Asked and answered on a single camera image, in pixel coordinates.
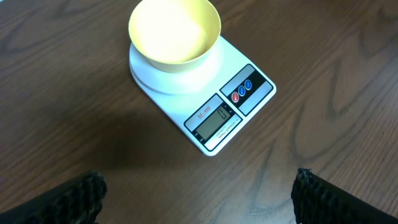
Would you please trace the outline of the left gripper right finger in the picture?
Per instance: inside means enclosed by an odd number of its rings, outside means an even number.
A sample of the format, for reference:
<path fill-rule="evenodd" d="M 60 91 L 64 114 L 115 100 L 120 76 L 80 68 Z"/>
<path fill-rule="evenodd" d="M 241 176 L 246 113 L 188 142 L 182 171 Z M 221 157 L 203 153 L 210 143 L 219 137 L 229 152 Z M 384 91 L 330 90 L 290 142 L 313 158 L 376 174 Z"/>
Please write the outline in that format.
<path fill-rule="evenodd" d="M 299 168 L 291 199 L 295 221 L 311 224 L 397 224 L 397 218 Z"/>

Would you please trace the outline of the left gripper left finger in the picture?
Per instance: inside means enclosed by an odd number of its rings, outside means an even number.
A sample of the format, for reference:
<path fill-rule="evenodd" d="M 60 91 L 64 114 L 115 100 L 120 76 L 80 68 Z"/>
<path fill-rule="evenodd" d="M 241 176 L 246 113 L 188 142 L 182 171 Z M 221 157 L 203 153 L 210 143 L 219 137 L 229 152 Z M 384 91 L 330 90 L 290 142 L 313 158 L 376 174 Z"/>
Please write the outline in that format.
<path fill-rule="evenodd" d="M 85 172 L 1 214 L 3 224 L 95 224 L 107 193 L 104 177 Z"/>

